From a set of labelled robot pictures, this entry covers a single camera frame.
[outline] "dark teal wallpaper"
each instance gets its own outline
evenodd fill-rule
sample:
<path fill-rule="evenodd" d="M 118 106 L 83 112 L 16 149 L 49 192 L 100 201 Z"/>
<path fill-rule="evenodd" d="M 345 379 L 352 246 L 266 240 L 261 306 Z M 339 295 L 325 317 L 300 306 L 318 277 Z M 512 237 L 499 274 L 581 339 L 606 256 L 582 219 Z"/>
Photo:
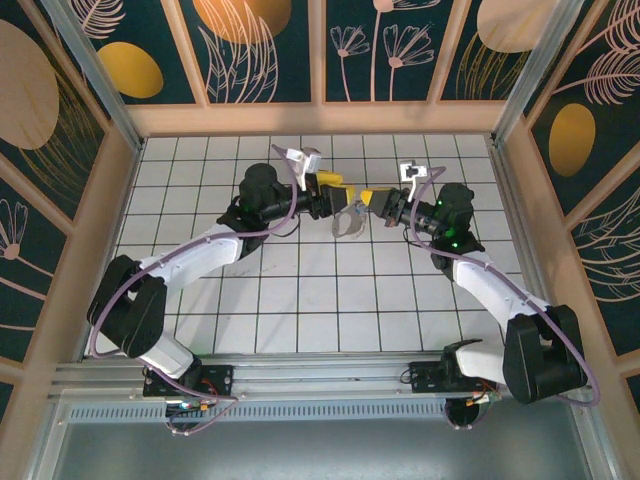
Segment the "dark teal wallpaper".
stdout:
<path fill-rule="evenodd" d="M 640 375 L 627 378 L 627 385 L 629 386 L 629 390 L 631 390 L 633 401 L 636 402 L 638 413 L 640 413 Z"/>
<path fill-rule="evenodd" d="M 328 0 L 327 101 L 426 100 L 450 13 L 447 0 Z"/>
<path fill-rule="evenodd" d="M 540 97 L 542 90 L 547 85 L 547 80 L 549 79 L 549 76 L 556 69 L 560 60 L 562 60 L 564 53 L 567 51 L 567 47 L 569 46 L 573 38 L 576 36 L 576 32 L 582 25 L 582 22 L 584 21 L 584 17 L 587 15 L 587 13 L 589 13 L 589 9 L 593 6 L 594 1 L 595 0 L 584 0 L 582 6 L 580 7 L 580 13 L 578 14 L 578 18 L 576 18 L 576 21 L 571 27 L 571 30 L 569 31 L 569 33 L 567 33 L 567 36 L 565 37 L 564 42 L 562 42 L 562 45 L 560 46 L 560 49 L 558 50 L 558 53 L 556 54 L 555 58 L 549 64 L 549 67 L 547 67 L 547 71 L 545 72 L 544 76 L 542 77 L 542 79 L 540 79 L 538 88 L 536 88 L 535 92 L 533 92 L 533 95 L 529 99 L 529 102 L 527 103 L 526 107 L 524 107 L 525 116 L 529 115 L 529 112 L 538 101 L 538 98 Z"/>
<path fill-rule="evenodd" d="M 640 169 L 572 231 L 618 355 L 640 348 Z"/>
<path fill-rule="evenodd" d="M 472 0 L 441 100 L 506 100 L 529 57 L 532 45 L 526 46 L 526 51 L 506 53 L 483 43 L 478 32 L 478 11 L 483 3 L 483 8 L 493 10 L 494 18 L 499 18 L 501 2 Z M 510 44 L 513 40 L 498 38 L 497 43 L 501 42 Z"/>
<path fill-rule="evenodd" d="M 0 3 L 0 153 L 74 218 L 104 132 L 15 0 Z"/>
<path fill-rule="evenodd" d="M 13 385 L 10 383 L 0 382 L 0 423 L 2 423 L 2 417 L 9 405 L 9 399 L 11 398 L 11 392 L 13 392 Z"/>
<path fill-rule="evenodd" d="M 195 103 L 159 0 L 71 0 L 124 102 Z"/>
<path fill-rule="evenodd" d="M 640 141 L 639 31 L 637 1 L 610 2 L 531 129 L 565 213 Z"/>
<path fill-rule="evenodd" d="M 180 0 L 211 103 L 311 101 L 307 0 Z"/>
<path fill-rule="evenodd" d="M 24 360 L 65 241 L 0 180 L 0 356 Z"/>

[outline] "line-drawn flower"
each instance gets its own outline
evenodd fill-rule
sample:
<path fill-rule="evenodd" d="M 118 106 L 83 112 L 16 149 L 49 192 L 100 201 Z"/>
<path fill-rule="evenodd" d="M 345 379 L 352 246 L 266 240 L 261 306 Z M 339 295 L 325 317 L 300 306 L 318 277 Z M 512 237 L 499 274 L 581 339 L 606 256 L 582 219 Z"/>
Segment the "line-drawn flower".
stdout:
<path fill-rule="evenodd" d="M 340 57 L 340 68 L 342 69 L 342 85 L 344 86 L 344 93 L 347 96 L 347 102 L 350 102 L 351 97 L 349 95 L 347 76 L 344 70 L 344 59 L 346 57 L 352 57 L 354 55 L 367 53 L 370 50 L 369 42 L 366 42 L 367 37 L 362 31 L 362 25 L 357 28 L 347 27 L 344 29 L 344 32 L 340 27 L 333 27 L 330 30 L 330 33 L 333 46 L 336 47 L 336 52 Z"/>
<path fill-rule="evenodd" d="M 391 78 L 389 80 L 389 100 L 393 100 L 393 79 L 396 68 L 421 65 L 433 61 L 434 51 L 429 49 L 431 37 L 430 26 L 406 27 L 398 37 L 398 25 L 384 29 L 382 36 L 384 48 L 387 51 Z"/>
<path fill-rule="evenodd" d="M 47 272 L 20 256 L 20 244 L 27 229 L 28 217 L 29 209 L 20 202 L 16 202 L 12 211 L 6 199 L 3 198 L 0 200 L 0 260 L 17 260 L 48 277 L 53 277 L 52 273 Z M 39 300 L 46 298 L 46 296 L 41 293 L 3 277 L 0 277 L 0 283 Z"/>
<path fill-rule="evenodd" d="M 373 27 L 373 47 L 371 49 L 371 101 L 376 100 L 376 47 L 378 46 L 378 31 L 380 30 L 380 16 L 394 10 L 420 10 L 435 7 L 440 0 L 373 0 L 373 7 L 377 10 L 376 23 Z"/>

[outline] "bracket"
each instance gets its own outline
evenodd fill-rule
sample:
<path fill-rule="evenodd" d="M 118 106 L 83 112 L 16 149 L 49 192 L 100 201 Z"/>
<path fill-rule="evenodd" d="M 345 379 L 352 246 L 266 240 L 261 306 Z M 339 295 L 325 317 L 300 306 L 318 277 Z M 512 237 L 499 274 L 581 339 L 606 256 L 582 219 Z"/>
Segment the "bracket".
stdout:
<path fill-rule="evenodd" d="M 429 169 L 426 165 L 416 165 L 415 160 L 411 160 L 410 162 L 403 162 L 400 164 L 400 181 L 402 182 L 411 182 L 411 193 L 409 193 L 408 201 L 413 200 L 413 195 L 416 193 L 416 188 L 418 184 L 416 183 L 416 178 L 420 177 L 428 177 Z"/>
<path fill-rule="evenodd" d="M 481 378 L 450 375 L 443 362 L 411 362 L 409 375 L 412 393 L 470 393 L 485 388 Z M 495 383 L 486 382 L 496 387 Z"/>
<path fill-rule="evenodd" d="M 213 385 L 218 395 L 231 395 L 233 386 L 233 366 L 231 365 L 202 365 L 200 367 L 201 383 L 194 390 L 209 393 L 208 382 Z M 147 397 L 185 397 L 187 394 L 175 390 L 158 376 L 157 373 L 147 370 L 142 388 L 142 396 Z"/>

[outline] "ventilation grille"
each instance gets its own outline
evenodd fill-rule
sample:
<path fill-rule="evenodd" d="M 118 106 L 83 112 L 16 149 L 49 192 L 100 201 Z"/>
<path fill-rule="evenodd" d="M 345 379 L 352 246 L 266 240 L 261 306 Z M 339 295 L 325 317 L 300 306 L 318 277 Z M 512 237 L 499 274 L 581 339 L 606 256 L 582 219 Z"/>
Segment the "ventilation grille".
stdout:
<path fill-rule="evenodd" d="M 174 421 L 193 422 L 217 415 L 222 407 L 207 412 L 185 413 Z M 345 400 L 305 402 L 244 403 L 231 409 L 220 421 L 283 421 L 283 420 L 353 420 L 378 418 L 425 418 L 440 416 L 444 400 Z M 71 423 L 151 423 L 164 422 L 164 406 L 148 405 L 76 405 L 71 410 Z"/>

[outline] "grid tile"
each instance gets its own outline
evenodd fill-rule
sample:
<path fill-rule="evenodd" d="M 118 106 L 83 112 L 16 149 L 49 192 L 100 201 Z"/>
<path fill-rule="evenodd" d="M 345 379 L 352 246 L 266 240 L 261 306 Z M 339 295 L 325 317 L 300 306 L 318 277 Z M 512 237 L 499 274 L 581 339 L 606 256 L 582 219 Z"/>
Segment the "grid tile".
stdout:
<path fill-rule="evenodd" d="M 336 274 L 336 249 L 330 243 L 303 243 L 300 245 L 301 277 Z"/>
<path fill-rule="evenodd" d="M 442 275 L 413 277 L 419 310 L 455 310 L 451 282 Z"/>
<path fill-rule="evenodd" d="M 258 311 L 257 278 L 225 278 L 222 281 L 222 293 L 218 312 L 256 313 Z"/>
<path fill-rule="evenodd" d="M 174 162 L 171 167 L 171 177 L 169 185 L 172 186 L 194 186 L 200 184 L 202 177 L 203 160 L 185 160 L 184 162 Z"/>
<path fill-rule="evenodd" d="M 427 148 L 422 135 L 394 135 L 395 155 L 398 158 L 424 158 Z"/>
<path fill-rule="evenodd" d="M 364 156 L 366 158 L 395 157 L 393 135 L 364 135 Z"/>
<path fill-rule="evenodd" d="M 156 235 L 156 243 L 179 244 L 191 238 L 194 215 L 163 215 Z"/>
<path fill-rule="evenodd" d="M 457 312 L 419 312 L 422 348 L 442 350 L 462 340 Z"/>
<path fill-rule="evenodd" d="M 489 158 L 462 158 L 460 162 L 467 182 L 496 181 Z"/>
<path fill-rule="evenodd" d="M 207 160 L 233 160 L 238 154 L 238 137 L 209 137 Z"/>
<path fill-rule="evenodd" d="M 380 343 L 385 352 L 420 350 L 416 312 L 380 313 Z"/>
<path fill-rule="evenodd" d="M 334 243 L 331 235 L 331 218 L 314 220 L 309 215 L 300 216 L 300 241 L 305 243 Z"/>
<path fill-rule="evenodd" d="M 338 277 L 338 310 L 375 312 L 376 287 L 373 277 Z"/>
<path fill-rule="evenodd" d="M 131 196 L 128 213 L 160 213 L 166 191 L 165 187 L 136 188 Z"/>
<path fill-rule="evenodd" d="M 340 351 L 380 351 L 378 317 L 375 313 L 340 314 Z"/>
<path fill-rule="evenodd" d="M 376 275 L 411 272 L 409 250 L 406 243 L 375 243 L 373 257 Z"/>
<path fill-rule="evenodd" d="M 298 310 L 298 279 L 263 277 L 260 279 L 260 313 L 295 313 Z"/>
<path fill-rule="evenodd" d="M 333 135 L 333 158 L 364 158 L 362 135 Z"/>
<path fill-rule="evenodd" d="M 198 196 L 198 213 L 224 213 L 229 207 L 232 187 L 202 187 Z"/>
<path fill-rule="evenodd" d="M 381 312 L 415 311 L 413 277 L 410 275 L 376 275 L 378 310 Z"/>
<path fill-rule="evenodd" d="M 262 247 L 262 275 L 295 277 L 298 275 L 298 245 L 270 243 Z"/>
<path fill-rule="evenodd" d="M 299 352 L 338 351 L 338 323 L 332 314 L 300 314 L 298 316 Z"/>
<path fill-rule="evenodd" d="M 162 213 L 195 213 L 198 187 L 169 187 Z"/>
<path fill-rule="evenodd" d="M 458 149 L 453 135 L 425 135 L 429 157 L 457 157 Z"/>
<path fill-rule="evenodd" d="M 369 243 L 341 243 L 336 246 L 338 275 L 373 275 Z"/>
<path fill-rule="evenodd" d="M 142 160 L 173 160 L 177 142 L 175 137 L 147 139 Z"/>
<path fill-rule="evenodd" d="M 300 277 L 298 311 L 332 312 L 336 309 L 336 277 Z"/>
<path fill-rule="evenodd" d="M 123 245 L 152 245 L 156 238 L 160 215 L 127 215 L 120 243 Z"/>
<path fill-rule="evenodd" d="M 394 158 L 367 158 L 365 160 L 367 169 L 367 184 L 370 187 L 384 184 L 385 182 L 400 181 L 398 164 Z"/>
<path fill-rule="evenodd" d="M 208 160 L 204 162 L 202 185 L 233 185 L 235 160 Z"/>
<path fill-rule="evenodd" d="M 482 135 L 456 135 L 456 144 L 461 157 L 487 156 L 487 144 Z"/>
<path fill-rule="evenodd" d="M 398 183 L 397 166 L 406 159 L 446 166 L 423 200 L 434 203 L 443 182 L 468 182 L 476 192 L 473 231 L 522 284 L 484 138 L 473 135 L 150 139 L 118 254 L 166 252 L 211 228 L 255 163 L 270 163 L 288 183 L 270 143 L 318 149 L 321 168 L 341 173 L 358 192 L 367 184 L 408 187 Z M 348 217 L 342 218 L 346 228 Z M 438 350 L 459 341 L 461 331 L 468 338 L 483 329 L 499 338 L 482 305 L 438 272 L 427 252 L 407 246 L 402 227 L 385 228 L 375 215 L 368 223 L 358 238 L 336 240 L 332 218 L 303 214 L 291 236 L 270 236 L 257 252 L 168 299 L 166 322 L 197 353 Z M 294 219 L 280 234 L 296 228 Z"/>
<path fill-rule="evenodd" d="M 295 313 L 259 315 L 256 353 L 295 352 L 296 330 Z"/>
<path fill-rule="evenodd" d="M 178 139 L 175 160 L 204 160 L 207 137 L 182 137 Z"/>
<path fill-rule="evenodd" d="M 256 315 L 219 315 L 214 353 L 254 353 Z"/>
<path fill-rule="evenodd" d="M 165 186 L 169 179 L 172 162 L 141 162 L 136 178 L 136 187 Z"/>
<path fill-rule="evenodd" d="M 240 137 L 237 158 L 266 160 L 270 149 L 269 137 Z"/>

